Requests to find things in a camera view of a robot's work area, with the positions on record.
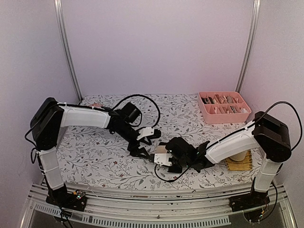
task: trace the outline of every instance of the floral pattern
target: floral pattern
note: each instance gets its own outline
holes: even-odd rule
[[[181,136],[188,143],[198,146],[204,141],[219,139],[242,127],[244,123],[206,124],[201,115],[197,95],[148,95],[161,110],[160,139],[144,145],[149,153],[155,151],[159,142],[167,142]],[[82,105],[101,104],[114,107],[124,95],[87,96]],[[131,98],[142,112],[142,125],[151,126],[157,119],[153,104],[142,98]],[[154,174],[154,164],[141,158],[134,158],[127,151],[128,142],[106,129],[95,127],[69,127],[58,147],[58,160],[64,181],[90,186],[129,190],[182,190],[214,188],[252,181],[261,164],[258,150],[252,150],[251,171],[228,171],[225,162],[197,173],[190,169],[180,179],[167,183]],[[173,179],[178,174],[167,172],[165,167],[157,168],[158,175]]]

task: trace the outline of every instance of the pink container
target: pink container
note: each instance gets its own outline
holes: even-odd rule
[[[202,98],[206,98],[207,104],[203,103]],[[207,124],[245,122],[251,113],[251,109],[237,92],[200,92],[199,108]]]

